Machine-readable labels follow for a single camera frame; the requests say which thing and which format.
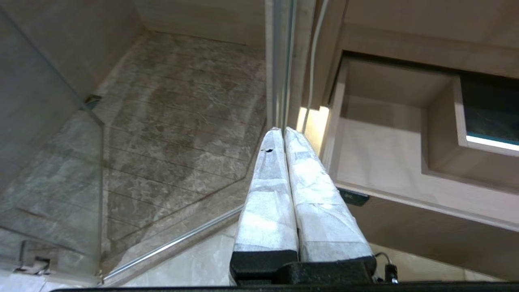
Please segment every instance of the black label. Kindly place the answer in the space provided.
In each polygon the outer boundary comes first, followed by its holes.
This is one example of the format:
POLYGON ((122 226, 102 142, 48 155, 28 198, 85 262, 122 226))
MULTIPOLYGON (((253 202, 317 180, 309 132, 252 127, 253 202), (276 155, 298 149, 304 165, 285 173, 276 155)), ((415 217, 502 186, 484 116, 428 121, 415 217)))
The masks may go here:
POLYGON ((367 202, 367 200, 370 199, 370 196, 363 193, 345 190, 341 188, 337 189, 339 190, 339 194, 346 204, 351 204, 360 207, 363 206, 367 202))

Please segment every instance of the shower floor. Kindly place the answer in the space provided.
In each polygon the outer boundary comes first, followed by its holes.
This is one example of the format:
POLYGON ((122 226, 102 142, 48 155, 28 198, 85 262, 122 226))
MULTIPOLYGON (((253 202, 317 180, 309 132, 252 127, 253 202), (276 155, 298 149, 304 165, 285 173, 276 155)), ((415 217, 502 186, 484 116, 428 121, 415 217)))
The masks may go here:
POLYGON ((266 118, 264 59, 147 33, 98 88, 103 273, 243 204, 266 118))

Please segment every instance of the white cable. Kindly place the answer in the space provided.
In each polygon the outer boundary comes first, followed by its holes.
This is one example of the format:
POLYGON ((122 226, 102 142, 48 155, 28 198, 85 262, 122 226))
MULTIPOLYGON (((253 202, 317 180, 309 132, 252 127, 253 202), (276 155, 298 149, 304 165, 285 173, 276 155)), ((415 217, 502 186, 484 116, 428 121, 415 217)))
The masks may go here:
POLYGON ((303 135, 306 130, 306 123, 308 122, 308 114, 310 113, 310 107, 312 105, 313 98, 313 74, 314 74, 314 64, 316 61, 316 47, 317 40, 319 39, 319 34, 321 33, 321 26, 323 24, 324 14, 326 13, 326 7, 328 6, 328 0, 323 1, 323 5, 321 6, 321 11, 319 12, 319 19, 317 20, 316 31, 313 35, 312 40, 312 51, 310 52, 310 93, 308 94, 308 105, 306 106, 305 120, 303 121, 303 135))

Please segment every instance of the white foam padding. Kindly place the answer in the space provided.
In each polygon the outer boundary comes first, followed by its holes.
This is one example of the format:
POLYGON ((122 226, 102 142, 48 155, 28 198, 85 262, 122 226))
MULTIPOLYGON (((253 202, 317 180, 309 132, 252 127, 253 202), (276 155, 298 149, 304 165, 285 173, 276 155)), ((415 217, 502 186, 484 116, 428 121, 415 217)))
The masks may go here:
POLYGON ((285 151, 301 261, 339 261, 373 255, 306 137, 287 127, 285 151))
POLYGON ((294 206, 279 128, 268 131, 256 159, 234 251, 298 250, 294 206))

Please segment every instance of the cable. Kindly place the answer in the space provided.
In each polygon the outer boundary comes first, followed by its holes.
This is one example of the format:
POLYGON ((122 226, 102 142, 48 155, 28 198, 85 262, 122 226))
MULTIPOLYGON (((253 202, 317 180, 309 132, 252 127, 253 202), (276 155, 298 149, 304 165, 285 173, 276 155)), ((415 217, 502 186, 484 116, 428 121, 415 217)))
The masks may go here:
POLYGON ((392 264, 391 259, 389 258, 389 256, 387 255, 387 253, 376 253, 376 254, 375 254, 375 257, 378 257, 378 256, 385 256, 386 259, 388 260, 388 263, 391 263, 391 264, 392 264))
POLYGON ((319 12, 319 19, 317 20, 316 31, 312 40, 312 51, 310 53, 310 93, 308 94, 308 105, 306 106, 305 120, 303 121, 303 135, 306 131, 306 123, 308 122, 308 114, 310 113, 310 107, 312 105, 313 99, 313 75, 316 62, 317 40, 319 39, 319 34, 321 33, 321 26, 323 24, 324 14, 326 13, 327 6, 328 0, 324 0, 323 5, 321 6, 321 11, 319 12))
POLYGON ((375 257, 378 257, 378 256, 385 256, 386 259, 388 260, 388 263, 386 264, 386 268, 385 268, 384 281, 386 283, 398 284, 398 269, 397 269, 397 266, 393 265, 393 263, 391 262, 391 259, 387 255, 387 253, 376 253, 375 257))

